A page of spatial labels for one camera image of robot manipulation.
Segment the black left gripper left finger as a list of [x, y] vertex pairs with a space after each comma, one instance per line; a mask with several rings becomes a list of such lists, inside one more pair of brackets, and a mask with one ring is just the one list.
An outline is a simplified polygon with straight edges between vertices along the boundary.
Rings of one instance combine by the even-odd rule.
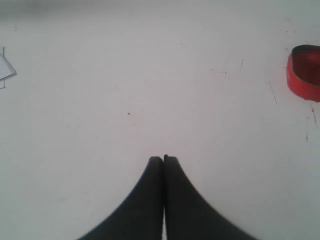
[[163, 160], [153, 156], [126, 199], [80, 239], [161, 240], [163, 220]]

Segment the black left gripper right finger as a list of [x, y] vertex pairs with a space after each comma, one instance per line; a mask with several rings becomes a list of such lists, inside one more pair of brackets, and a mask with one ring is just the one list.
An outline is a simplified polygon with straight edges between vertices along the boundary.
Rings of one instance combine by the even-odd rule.
[[168, 240], [254, 239], [207, 203], [174, 156], [164, 156], [163, 181]]

